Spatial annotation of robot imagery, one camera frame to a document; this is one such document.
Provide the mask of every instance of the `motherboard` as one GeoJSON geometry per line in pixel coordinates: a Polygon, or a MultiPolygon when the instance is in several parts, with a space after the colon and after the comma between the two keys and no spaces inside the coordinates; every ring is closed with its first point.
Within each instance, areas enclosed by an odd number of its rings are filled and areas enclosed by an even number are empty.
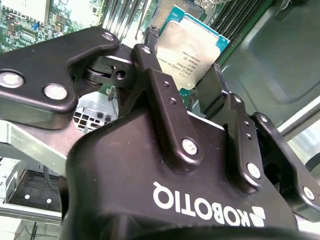
{"type": "Polygon", "coordinates": [[[74,7],[75,0],[39,0],[36,4],[24,0],[25,8],[21,10],[21,0],[0,0],[0,51],[9,52],[96,26],[104,12],[104,1],[82,1],[82,5],[77,3],[79,7],[74,7]],[[33,7],[34,12],[39,11],[39,5],[46,4],[49,6],[43,10],[47,11],[47,19],[39,19],[29,10],[33,7]]]}

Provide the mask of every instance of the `robotiq logo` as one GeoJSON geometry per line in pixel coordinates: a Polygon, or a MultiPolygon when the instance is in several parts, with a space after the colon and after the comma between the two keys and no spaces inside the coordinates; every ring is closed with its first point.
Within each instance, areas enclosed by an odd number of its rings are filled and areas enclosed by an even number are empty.
{"type": "Polygon", "coordinates": [[[251,222],[255,227],[264,227],[264,219],[266,219],[265,211],[262,207],[253,206],[253,213],[247,213],[239,209],[234,209],[230,206],[222,207],[220,203],[213,202],[210,204],[207,200],[199,197],[194,201],[194,210],[190,203],[190,195],[185,194],[185,208],[180,206],[180,192],[174,191],[173,193],[165,186],[161,186],[156,181],[153,183],[155,190],[153,191],[153,200],[155,204],[161,209],[170,209],[175,206],[175,211],[180,214],[195,217],[198,215],[203,220],[211,220],[212,218],[219,224],[225,225],[226,223],[230,226],[244,226],[250,227],[251,222]],[[167,197],[164,202],[159,199],[159,194],[166,194],[167,197]]]}

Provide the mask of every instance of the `gray metal panel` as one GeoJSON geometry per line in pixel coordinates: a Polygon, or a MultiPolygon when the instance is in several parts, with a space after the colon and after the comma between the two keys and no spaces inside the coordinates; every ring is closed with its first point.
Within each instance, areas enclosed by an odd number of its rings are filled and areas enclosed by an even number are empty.
{"type": "Polygon", "coordinates": [[[320,121],[317,121],[288,142],[304,165],[320,152],[319,133],[320,121]]]}
{"type": "Polygon", "coordinates": [[[279,127],[320,94],[320,1],[296,6],[279,21],[270,7],[223,66],[230,90],[249,114],[279,127]]]}

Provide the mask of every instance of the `green circuit board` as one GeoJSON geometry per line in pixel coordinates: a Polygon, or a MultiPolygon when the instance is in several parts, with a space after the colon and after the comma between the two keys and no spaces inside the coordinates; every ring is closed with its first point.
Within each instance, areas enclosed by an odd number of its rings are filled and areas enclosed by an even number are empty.
{"type": "Polygon", "coordinates": [[[90,0],[87,12],[89,16],[91,15],[91,22],[86,25],[72,20],[70,18],[72,10],[61,0],[51,1],[46,24],[18,15],[14,9],[2,7],[0,51],[1,53],[9,52],[95,26],[102,18],[104,1],[90,0]]]}

